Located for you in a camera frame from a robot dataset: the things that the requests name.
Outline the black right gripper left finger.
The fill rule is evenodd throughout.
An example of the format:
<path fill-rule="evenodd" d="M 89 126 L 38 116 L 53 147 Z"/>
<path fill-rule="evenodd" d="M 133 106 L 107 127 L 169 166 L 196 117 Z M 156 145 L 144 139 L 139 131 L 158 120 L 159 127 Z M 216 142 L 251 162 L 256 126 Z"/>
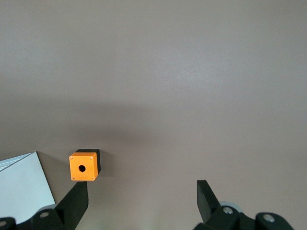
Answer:
<path fill-rule="evenodd" d="M 77 182 L 54 208 L 42 209 L 23 223 L 0 218 L 0 230 L 75 230 L 87 208 L 87 182 Z"/>

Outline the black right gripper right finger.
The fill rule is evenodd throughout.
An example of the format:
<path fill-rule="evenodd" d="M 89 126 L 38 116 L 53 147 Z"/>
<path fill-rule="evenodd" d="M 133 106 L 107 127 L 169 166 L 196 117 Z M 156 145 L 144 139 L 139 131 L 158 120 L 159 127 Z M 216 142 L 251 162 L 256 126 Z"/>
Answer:
<path fill-rule="evenodd" d="M 275 213 L 260 212 L 252 219 L 230 205 L 221 205 L 206 180 L 197 181 L 197 206 L 202 223 L 193 230 L 294 230 Z"/>

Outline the orange button enclosure box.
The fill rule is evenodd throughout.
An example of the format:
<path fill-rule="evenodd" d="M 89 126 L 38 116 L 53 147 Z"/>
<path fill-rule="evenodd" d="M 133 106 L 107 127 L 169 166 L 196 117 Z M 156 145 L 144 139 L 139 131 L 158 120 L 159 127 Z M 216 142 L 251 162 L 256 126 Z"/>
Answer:
<path fill-rule="evenodd" d="M 101 171 L 99 149 L 78 149 L 69 156 L 72 181 L 94 181 Z"/>

